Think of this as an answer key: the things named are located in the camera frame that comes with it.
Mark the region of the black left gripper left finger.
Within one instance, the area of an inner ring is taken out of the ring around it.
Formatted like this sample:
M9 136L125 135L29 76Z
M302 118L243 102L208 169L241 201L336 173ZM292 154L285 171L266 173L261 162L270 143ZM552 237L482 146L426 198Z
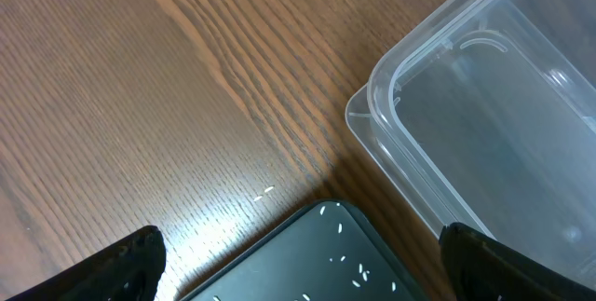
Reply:
M156 226L144 226L9 301L154 301L166 247Z

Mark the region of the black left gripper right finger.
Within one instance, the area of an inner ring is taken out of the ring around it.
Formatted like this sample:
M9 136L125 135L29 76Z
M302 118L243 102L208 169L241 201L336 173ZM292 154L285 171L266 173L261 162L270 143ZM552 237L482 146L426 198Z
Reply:
M439 237L440 257L459 300L594 300L595 291L459 222Z

